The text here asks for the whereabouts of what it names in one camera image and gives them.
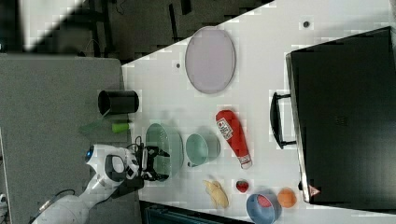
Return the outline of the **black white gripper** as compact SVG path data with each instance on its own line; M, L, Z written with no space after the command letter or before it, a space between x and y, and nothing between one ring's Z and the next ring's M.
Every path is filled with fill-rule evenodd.
M135 179L141 177L147 181L165 181L169 175L157 174L153 168L156 156L169 157L169 154L159 147L143 147L142 149L128 149L126 178Z

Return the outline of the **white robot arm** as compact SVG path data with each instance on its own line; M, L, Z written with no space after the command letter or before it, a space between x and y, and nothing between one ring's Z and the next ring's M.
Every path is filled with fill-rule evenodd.
M65 195L51 199L29 224L85 224L90 210L106 201L126 180L142 177L148 181L165 180L169 175L157 174L153 159L170 157L158 147L143 147L137 151L125 147L92 145L85 162L95 171L87 188L79 195Z

